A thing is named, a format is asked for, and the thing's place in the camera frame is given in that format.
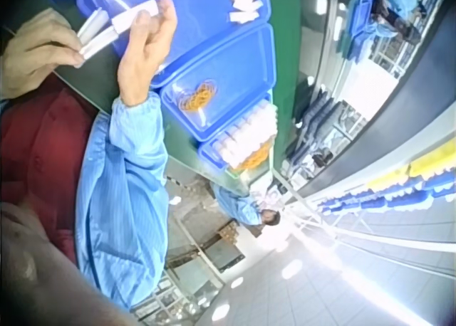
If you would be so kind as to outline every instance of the red garment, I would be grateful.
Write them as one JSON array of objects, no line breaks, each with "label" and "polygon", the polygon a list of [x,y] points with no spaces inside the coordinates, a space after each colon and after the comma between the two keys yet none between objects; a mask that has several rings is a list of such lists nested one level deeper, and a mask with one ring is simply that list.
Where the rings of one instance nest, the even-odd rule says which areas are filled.
[{"label": "red garment", "polygon": [[76,189],[97,110],[56,76],[1,116],[1,200],[28,204],[76,264]]}]

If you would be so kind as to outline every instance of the blue work uniform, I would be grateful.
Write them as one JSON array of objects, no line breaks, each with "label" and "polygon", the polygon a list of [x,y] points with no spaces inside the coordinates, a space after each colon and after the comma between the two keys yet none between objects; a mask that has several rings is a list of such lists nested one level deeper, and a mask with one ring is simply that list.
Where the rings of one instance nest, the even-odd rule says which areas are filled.
[{"label": "blue work uniform", "polygon": [[126,310],[154,291],[165,264],[163,137],[160,98],[150,93],[138,106],[118,98],[111,116],[99,112],[85,149],[76,194],[78,267]]},{"label": "blue work uniform", "polygon": [[225,214],[243,224],[262,224],[260,209],[250,195],[238,196],[213,182],[211,182],[211,187],[217,202]]},{"label": "blue work uniform", "polygon": [[[418,5],[418,0],[386,0],[386,2],[388,8],[405,20],[408,19],[410,13]],[[372,18],[369,18],[364,32],[372,35],[372,37],[380,36],[384,38],[392,38],[398,34],[395,28],[390,26],[389,23],[378,23]]]}]

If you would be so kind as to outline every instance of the green workbench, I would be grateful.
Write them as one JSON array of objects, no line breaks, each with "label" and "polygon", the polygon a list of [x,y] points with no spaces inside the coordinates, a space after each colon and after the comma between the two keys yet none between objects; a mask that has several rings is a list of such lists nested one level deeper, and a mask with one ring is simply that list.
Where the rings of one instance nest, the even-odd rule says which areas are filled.
[{"label": "green workbench", "polygon": [[[16,8],[10,12],[6,27],[13,32],[34,15],[52,6],[63,14],[76,31],[85,21],[75,5],[75,0],[18,0]],[[276,42],[278,81],[274,88],[274,103],[279,107],[279,135],[274,147],[276,163],[281,163],[284,152],[282,138],[284,128],[289,128],[293,105],[294,87],[299,60],[299,0],[271,0],[272,18]],[[107,47],[92,57],[81,69],[61,66],[57,74],[77,93],[92,102],[99,109],[110,112],[114,98],[119,94],[117,68],[119,58],[111,47]],[[192,171],[239,193],[245,192],[256,178],[269,170],[265,162],[254,171],[243,175],[242,180],[229,172],[220,174],[209,164],[200,161],[196,141],[171,114],[163,109],[165,121],[165,144],[170,155],[168,166],[179,162]]]}]

